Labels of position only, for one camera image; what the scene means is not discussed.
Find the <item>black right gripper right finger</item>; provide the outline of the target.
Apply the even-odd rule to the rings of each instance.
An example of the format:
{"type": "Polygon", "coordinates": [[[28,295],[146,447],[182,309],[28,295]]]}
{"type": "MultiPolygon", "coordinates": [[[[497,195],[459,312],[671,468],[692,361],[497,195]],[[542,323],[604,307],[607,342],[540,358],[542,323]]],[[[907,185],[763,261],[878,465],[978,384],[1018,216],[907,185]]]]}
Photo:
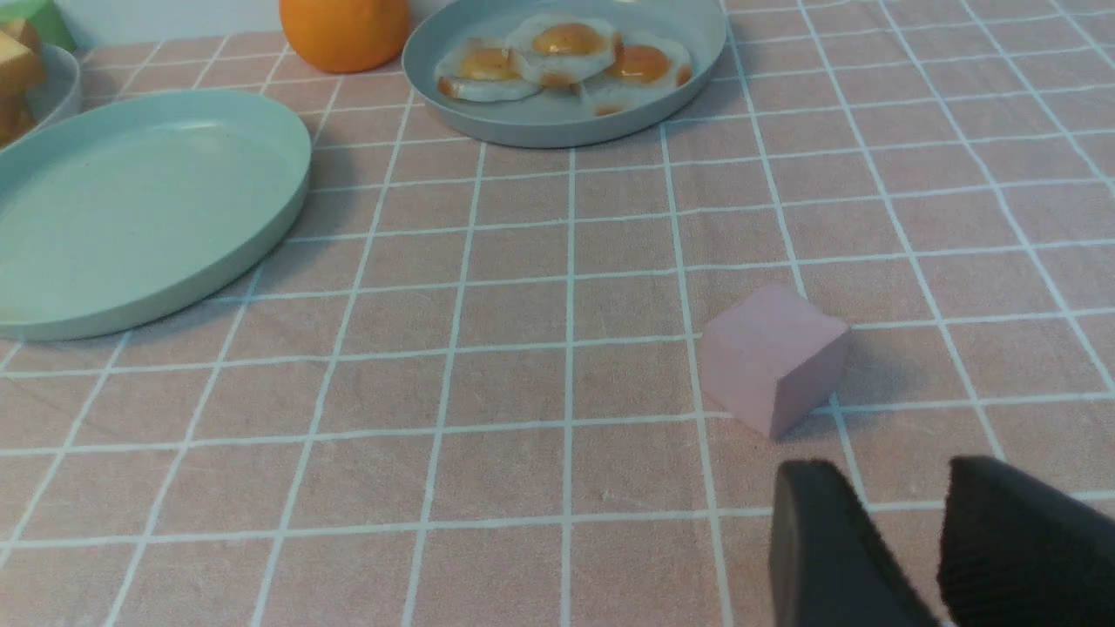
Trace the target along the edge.
{"type": "Polygon", "coordinates": [[[1111,626],[1114,523],[997,459],[957,456],[937,583],[956,626],[1111,626]]]}

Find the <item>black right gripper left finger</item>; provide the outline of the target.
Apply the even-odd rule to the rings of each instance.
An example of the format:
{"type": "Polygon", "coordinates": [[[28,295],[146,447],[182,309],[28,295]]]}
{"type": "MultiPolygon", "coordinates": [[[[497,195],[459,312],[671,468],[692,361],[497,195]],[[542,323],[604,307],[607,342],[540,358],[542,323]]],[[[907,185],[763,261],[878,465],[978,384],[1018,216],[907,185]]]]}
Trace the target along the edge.
{"type": "Polygon", "coordinates": [[[939,624],[828,460],[777,467],[769,580],[776,626],[939,624]]]}

